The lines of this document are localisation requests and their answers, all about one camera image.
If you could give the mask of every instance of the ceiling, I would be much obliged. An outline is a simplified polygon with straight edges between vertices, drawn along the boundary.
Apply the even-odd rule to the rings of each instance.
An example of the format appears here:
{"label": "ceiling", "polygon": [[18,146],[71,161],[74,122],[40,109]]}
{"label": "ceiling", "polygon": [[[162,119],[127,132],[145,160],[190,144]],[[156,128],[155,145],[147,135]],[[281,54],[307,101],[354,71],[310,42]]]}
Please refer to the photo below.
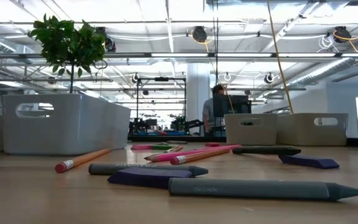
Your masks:
{"label": "ceiling", "polygon": [[[306,1],[293,3],[275,3],[272,1],[273,28],[282,34],[277,39],[279,52],[353,52],[350,42],[344,44],[329,43],[324,36],[337,26],[346,26],[352,38],[358,37],[358,6],[349,2],[316,3],[306,5]],[[269,12],[264,1],[247,4],[221,4],[218,9],[203,0],[99,0],[97,4],[90,0],[0,0],[0,42],[15,49],[25,45],[29,52],[40,52],[41,46],[33,38],[27,37],[32,30],[34,20],[41,20],[44,14],[58,19],[73,20],[81,26],[81,20],[92,26],[105,26],[106,31],[116,43],[117,52],[215,52],[214,43],[218,43],[219,52],[274,52]],[[303,19],[297,18],[305,13]],[[213,41],[214,25],[218,27],[218,39]],[[189,34],[194,26],[204,26],[211,42],[208,45],[196,43]],[[141,77],[186,77],[189,60],[158,61],[150,63],[152,58],[132,58],[139,65],[123,65],[126,58],[112,58],[115,63],[103,70],[103,78],[113,82],[77,82],[82,88],[133,88],[132,76]],[[18,61],[0,59],[0,78],[23,78],[25,68],[15,65]],[[211,86],[215,85],[215,58],[211,64]],[[315,61],[282,62],[283,73],[290,79],[302,71],[316,65]],[[51,67],[28,65],[27,75],[31,78],[48,78],[56,74]],[[218,77],[221,83],[243,88],[265,88],[264,75],[278,75],[278,63],[275,61],[253,60],[218,61]],[[83,75],[82,78],[95,78]],[[31,86],[37,88],[66,88],[67,82],[48,84],[46,82],[11,83],[3,88]],[[149,88],[176,88],[178,83],[148,82]],[[101,94],[107,100],[134,101],[134,91],[88,91]],[[150,97],[180,98],[183,91],[153,91]]]}

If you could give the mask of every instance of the potted plant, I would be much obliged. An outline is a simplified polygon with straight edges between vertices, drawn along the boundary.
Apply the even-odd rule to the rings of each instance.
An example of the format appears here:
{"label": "potted plant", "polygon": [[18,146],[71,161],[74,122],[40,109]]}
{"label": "potted plant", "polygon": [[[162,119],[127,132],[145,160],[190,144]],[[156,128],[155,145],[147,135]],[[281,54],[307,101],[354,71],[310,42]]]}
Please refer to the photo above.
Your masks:
{"label": "potted plant", "polygon": [[45,14],[43,22],[34,22],[34,30],[29,35],[42,43],[41,56],[53,66],[53,72],[69,74],[70,93],[73,93],[75,67],[78,77],[83,70],[91,74],[90,66],[101,61],[105,52],[104,36],[84,20],[82,28],[76,30],[74,21],[59,21],[55,16],[47,19]]}

